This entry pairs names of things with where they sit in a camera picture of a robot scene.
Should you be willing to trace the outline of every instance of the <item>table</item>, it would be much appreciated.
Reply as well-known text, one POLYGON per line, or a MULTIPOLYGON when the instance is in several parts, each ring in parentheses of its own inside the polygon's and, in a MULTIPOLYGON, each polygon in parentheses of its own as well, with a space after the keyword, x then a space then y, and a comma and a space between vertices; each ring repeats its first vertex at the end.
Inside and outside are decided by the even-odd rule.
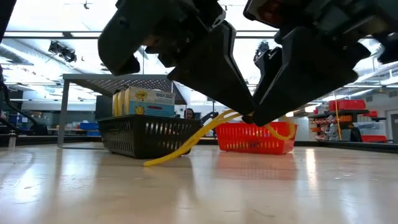
POLYGON ((175 93, 175 104, 186 105, 187 101, 181 94, 178 85, 167 79, 167 75, 122 75, 112 74, 63 74, 63 95, 60 114, 60 126, 58 132, 58 147, 63 145, 65 126, 67 120, 68 97, 70 83, 76 83, 85 88, 112 97, 115 90, 125 90, 130 86, 162 90, 175 93))
MULTIPOLYGON (((66 144, 75 148, 101 144, 66 144)), ((295 147, 284 156, 196 146, 161 166, 105 150, 0 151, 3 223, 396 223, 398 155, 295 147)))

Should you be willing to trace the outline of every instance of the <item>red container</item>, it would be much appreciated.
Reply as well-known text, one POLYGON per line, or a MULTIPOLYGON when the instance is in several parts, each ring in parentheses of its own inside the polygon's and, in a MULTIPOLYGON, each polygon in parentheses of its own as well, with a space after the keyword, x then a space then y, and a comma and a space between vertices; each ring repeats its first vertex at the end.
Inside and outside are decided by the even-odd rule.
MULTIPOLYGON (((289 125, 286 122, 271 122, 271 126, 282 136, 289 134, 289 125)), ((296 134, 289 140, 279 140, 265 126, 260 128, 246 123, 221 124, 216 128, 216 133, 223 151, 277 155, 293 150, 296 134)))
MULTIPOLYGON (((364 100, 338 100, 338 110, 365 110, 366 104, 364 100)), ((336 110, 336 103, 334 100, 329 101, 329 110, 336 110)))
POLYGON ((382 135, 362 135, 363 142, 387 143, 387 137, 382 135))
POLYGON ((369 111, 369 113, 364 114, 363 116, 368 116, 371 118, 377 118, 379 116, 379 114, 377 113, 377 111, 369 111))

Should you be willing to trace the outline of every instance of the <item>blue container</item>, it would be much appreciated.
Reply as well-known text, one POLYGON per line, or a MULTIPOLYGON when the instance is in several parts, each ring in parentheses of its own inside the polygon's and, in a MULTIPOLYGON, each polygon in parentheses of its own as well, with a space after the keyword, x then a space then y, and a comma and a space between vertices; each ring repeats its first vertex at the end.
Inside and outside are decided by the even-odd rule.
POLYGON ((101 136, 99 131, 88 131, 87 136, 101 136))
POLYGON ((80 123, 82 130, 98 130, 98 123, 80 123))

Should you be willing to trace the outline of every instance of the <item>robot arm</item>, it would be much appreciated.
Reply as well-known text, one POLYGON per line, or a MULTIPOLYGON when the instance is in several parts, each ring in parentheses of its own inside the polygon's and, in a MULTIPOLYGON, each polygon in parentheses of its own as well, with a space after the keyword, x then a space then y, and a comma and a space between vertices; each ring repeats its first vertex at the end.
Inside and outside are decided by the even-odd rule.
POLYGON ((372 35, 398 60, 395 0, 249 0, 244 15, 278 28, 282 48, 256 60, 261 81, 251 96, 233 58, 235 29, 217 0, 119 0, 98 40, 99 56, 114 75, 136 73, 133 53, 146 45, 168 78, 199 91, 262 126, 358 78, 353 67, 370 52, 372 35))

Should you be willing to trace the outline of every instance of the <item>ceiling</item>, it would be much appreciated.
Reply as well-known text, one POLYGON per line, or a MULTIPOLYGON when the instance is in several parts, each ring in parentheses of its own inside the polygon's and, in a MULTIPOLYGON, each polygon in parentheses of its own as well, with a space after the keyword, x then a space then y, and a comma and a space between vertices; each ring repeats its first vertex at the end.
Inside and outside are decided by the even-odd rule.
MULTIPOLYGON (((253 90, 260 80, 260 71, 252 62, 253 56, 260 42, 265 37, 271 37, 274 33, 270 31, 275 29, 246 19, 243 16, 246 2, 219 1, 226 10, 226 20, 238 31, 234 58, 253 90), (255 38, 240 39, 248 35, 255 38)), ((7 81, 48 83, 47 88, 60 88, 54 84, 62 82, 63 73, 109 73, 98 57, 96 38, 115 13, 115 3, 116 0, 18 0, 7 28, 7 39, 0 48, 0 63, 6 68, 7 81), (48 52, 51 41, 58 41, 75 50, 78 61, 65 64, 62 58, 52 55, 48 52)), ((268 41, 270 47, 276 46, 272 39, 268 41)), ((362 43, 374 55, 380 51, 380 45, 375 40, 366 39, 362 43)), ((168 74, 172 70, 165 68, 156 55, 145 54, 143 49, 134 55, 141 62, 140 73, 168 74)), ((379 86, 398 83, 398 64, 380 65, 377 60, 367 58, 359 62, 355 70, 360 78, 353 85, 379 86)), ((347 86, 339 89, 337 94, 355 94, 370 88, 347 86)))

